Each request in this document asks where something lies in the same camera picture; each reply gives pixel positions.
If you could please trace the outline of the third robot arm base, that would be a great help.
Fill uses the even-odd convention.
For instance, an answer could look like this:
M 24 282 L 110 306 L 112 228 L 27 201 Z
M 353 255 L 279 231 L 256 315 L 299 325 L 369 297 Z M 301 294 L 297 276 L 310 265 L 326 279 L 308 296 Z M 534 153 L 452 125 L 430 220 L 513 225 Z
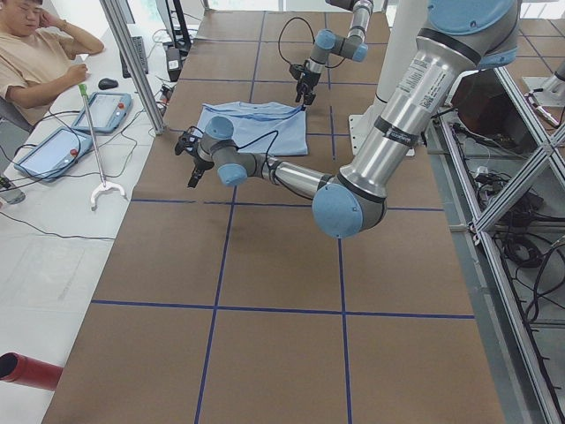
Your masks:
M 528 88 L 526 98 L 534 107 L 564 106 L 564 62 L 550 77 L 522 77 Z

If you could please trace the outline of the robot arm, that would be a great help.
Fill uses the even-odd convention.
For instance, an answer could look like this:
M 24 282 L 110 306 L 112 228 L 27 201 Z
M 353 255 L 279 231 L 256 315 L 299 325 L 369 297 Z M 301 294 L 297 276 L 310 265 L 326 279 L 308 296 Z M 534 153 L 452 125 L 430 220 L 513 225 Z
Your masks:
M 302 64 L 290 65 L 290 74 L 297 82 L 295 102 L 304 107 L 313 103 L 315 88 L 323 70 L 328 67 L 331 55 L 363 62 L 368 52 L 365 37 L 373 14 L 373 1 L 327 1 L 327 4 L 352 13 L 350 28 L 346 36 L 336 34 L 328 28 L 320 30 L 314 37 L 310 56 Z
M 515 59 L 520 7 L 517 1 L 428 2 L 414 57 L 385 105 L 354 117 L 354 157 L 336 174 L 285 162 L 266 151 L 253 153 L 237 145 L 233 124 L 219 116 L 178 139 L 176 153 L 189 154 L 194 163 L 189 186 L 196 186 L 207 170 L 215 170 L 226 186 L 262 178 L 310 200 L 315 223 L 330 237 L 345 239 L 374 227 L 386 214 L 388 181 L 460 74 Z

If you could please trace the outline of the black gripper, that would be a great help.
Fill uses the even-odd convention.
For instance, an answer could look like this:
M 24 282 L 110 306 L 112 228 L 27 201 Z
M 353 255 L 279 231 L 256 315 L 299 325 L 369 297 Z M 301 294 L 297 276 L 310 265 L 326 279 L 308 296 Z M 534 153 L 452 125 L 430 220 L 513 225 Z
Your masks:
M 188 188 L 195 188 L 198 185 L 204 173 L 208 170 L 212 170 L 215 166 L 213 162 L 204 160 L 198 155 L 193 157 L 193 162 L 194 162 L 194 170 L 192 171 L 192 174 L 188 180 L 187 183 Z
M 320 74 L 306 69 L 305 76 L 297 81 L 297 93 L 299 102 L 303 107 L 310 106 L 315 100 L 314 89 L 318 85 Z

